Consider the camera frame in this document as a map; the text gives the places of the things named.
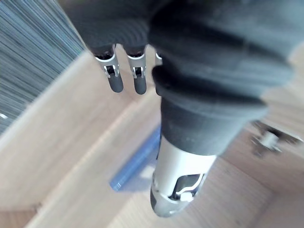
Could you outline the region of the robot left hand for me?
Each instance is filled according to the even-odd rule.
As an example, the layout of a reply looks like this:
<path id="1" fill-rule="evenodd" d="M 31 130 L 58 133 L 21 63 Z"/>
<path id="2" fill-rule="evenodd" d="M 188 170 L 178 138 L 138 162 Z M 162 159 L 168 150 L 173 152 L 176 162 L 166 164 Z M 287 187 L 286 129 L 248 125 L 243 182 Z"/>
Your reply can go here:
<path id="1" fill-rule="evenodd" d="M 267 106 L 261 95 L 293 76 L 288 57 L 304 40 L 301 0 L 61 0 L 87 48 L 104 64 L 113 45 L 162 63 L 152 70 L 161 97 L 161 140 L 152 209 L 171 217 L 197 196 L 214 161 Z"/>

